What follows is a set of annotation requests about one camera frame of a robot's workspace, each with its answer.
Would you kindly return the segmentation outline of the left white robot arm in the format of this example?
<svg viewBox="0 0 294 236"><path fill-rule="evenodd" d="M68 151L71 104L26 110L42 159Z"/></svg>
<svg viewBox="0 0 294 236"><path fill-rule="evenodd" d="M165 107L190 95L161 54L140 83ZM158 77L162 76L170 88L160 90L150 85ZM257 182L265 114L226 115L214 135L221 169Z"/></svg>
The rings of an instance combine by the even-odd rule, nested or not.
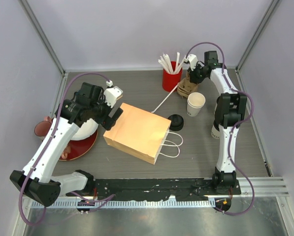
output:
<svg viewBox="0 0 294 236"><path fill-rule="evenodd" d="M21 171L11 173L11 182L23 195L45 207L73 191L91 195L95 183L91 174L82 170L57 177L52 174L64 149L85 122L92 119L105 130L115 125L123 110L117 109L112 117L109 114L122 95L123 91L116 86L103 89L83 83L73 100L65 99L59 105L41 146Z"/></svg>

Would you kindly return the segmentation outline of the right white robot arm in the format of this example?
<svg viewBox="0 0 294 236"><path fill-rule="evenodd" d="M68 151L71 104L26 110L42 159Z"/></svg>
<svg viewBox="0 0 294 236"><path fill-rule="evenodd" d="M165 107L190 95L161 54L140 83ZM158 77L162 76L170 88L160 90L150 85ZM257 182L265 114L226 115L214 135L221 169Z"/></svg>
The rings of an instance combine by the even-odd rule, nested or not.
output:
<svg viewBox="0 0 294 236"><path fill-rule="evenodd" d="M238 92L216 51L204 53L203 65L194 54L187 55L186 59L190 64L190 82L200 84L208 78L219 93L211 133L220 138L220 150L210 186L215 193L224 194L235 188L237 182L233 163L240 122L245 119L247 96Z"/></svg>

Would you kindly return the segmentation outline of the brown paper bag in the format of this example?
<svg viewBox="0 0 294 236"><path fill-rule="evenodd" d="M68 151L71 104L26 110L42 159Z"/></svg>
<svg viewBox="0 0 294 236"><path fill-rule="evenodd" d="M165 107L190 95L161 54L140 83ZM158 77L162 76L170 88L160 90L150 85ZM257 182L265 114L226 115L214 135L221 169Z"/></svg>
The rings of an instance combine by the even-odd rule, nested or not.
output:
<svg viewBox="0 0 294 236"><path fill-rule="evenodd" d="M176 158L180 155L180 144L167 140L171 120L151 112L122 103L123 113L103 137L106 143L124 153L152 165L159 155Z"/></svg>

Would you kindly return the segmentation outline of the brown cardboard cup carrier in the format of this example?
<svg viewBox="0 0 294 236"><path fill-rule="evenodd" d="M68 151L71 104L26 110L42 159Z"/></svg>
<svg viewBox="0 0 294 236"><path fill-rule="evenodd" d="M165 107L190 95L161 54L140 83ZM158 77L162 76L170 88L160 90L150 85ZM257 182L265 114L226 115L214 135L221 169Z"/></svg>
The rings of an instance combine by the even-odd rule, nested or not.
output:
<svg viewBox="0 0 294 236"><path fill-rule="evenodd" d="M188 98L191 93L197 92L198 86L199 84L190 82L190 75L187 72L186 77L178 83L177 93L182 97Z"/></svg>

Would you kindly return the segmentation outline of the stack of black cup lids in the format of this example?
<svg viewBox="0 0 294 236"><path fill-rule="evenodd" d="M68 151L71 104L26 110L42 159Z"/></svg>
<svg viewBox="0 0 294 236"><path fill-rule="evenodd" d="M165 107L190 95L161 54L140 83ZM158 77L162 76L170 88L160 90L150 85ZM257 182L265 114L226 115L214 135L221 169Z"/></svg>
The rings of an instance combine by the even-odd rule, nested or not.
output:
<svg viewBox="0 0 294 236"><path fill-rule="evenodd" d="M168 117L171 121L169 129L171 131L180 131L184 126L184 119L181 115L172 114Z"/></svg>

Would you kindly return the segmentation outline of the white straw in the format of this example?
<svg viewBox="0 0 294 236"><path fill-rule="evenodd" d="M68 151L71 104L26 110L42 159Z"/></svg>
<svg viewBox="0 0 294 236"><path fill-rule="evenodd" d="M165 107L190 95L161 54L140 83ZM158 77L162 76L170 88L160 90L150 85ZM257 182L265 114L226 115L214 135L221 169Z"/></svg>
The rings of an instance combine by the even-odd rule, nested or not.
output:
<svg viewBox="0 0 294 236"><path fill-rule="evenodd" d="M162 102L153 110L151 111L151 113L155 113L160 107L161 105L172 95L173 92L175 92L177 90L178 87L178 83L176 84L176 86L169 92L169 94L162 100Z"/></svg>

